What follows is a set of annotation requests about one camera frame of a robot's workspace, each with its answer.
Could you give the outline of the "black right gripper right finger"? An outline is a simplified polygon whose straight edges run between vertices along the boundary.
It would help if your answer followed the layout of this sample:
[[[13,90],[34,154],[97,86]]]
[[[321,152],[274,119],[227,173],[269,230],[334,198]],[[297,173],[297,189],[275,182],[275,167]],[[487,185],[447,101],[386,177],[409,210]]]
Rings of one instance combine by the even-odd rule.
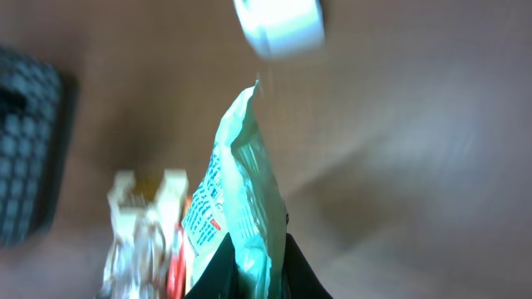
[[[292,299],[332,299],[291,234],[286,235],[283,271]]]

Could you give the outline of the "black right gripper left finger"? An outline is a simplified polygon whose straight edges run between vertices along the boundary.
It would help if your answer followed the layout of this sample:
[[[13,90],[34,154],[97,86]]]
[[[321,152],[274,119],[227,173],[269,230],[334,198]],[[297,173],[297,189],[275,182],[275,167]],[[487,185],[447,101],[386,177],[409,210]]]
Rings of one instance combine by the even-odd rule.
[[[229,233],[185,299],[239,299],[238,268]]]

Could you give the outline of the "teal wet wipes packet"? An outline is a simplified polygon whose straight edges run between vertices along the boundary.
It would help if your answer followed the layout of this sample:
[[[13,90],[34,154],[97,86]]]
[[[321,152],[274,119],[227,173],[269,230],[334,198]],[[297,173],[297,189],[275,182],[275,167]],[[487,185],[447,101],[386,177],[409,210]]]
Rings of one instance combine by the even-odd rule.
[[[244,89],[221,118],[209,166],[182,227],[195,254],[193,286],[230,237],[245,297],[279,298],[287,210],[253,111],[258,93],[258,85]]]

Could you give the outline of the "brown cookie snack bag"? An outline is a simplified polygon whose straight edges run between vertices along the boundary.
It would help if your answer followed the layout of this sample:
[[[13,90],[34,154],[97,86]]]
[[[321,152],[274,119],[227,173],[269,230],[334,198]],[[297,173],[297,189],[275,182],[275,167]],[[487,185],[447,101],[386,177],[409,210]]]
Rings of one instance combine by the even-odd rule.
[[[107,195],[113,242],[96,298],[166,297],[171,247],[188,187],[182,169],[144,178],[132,170],[116,173]]]

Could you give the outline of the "red snack stick packet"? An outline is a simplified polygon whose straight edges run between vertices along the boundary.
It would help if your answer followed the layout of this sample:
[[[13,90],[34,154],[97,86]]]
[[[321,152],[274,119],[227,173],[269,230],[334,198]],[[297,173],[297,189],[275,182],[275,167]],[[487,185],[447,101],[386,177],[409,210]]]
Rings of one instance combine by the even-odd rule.
[[[170,264],[166,283],[167,299],[183,299],[186,288],[186,258],[184,230],[177,224],[171,246]]]

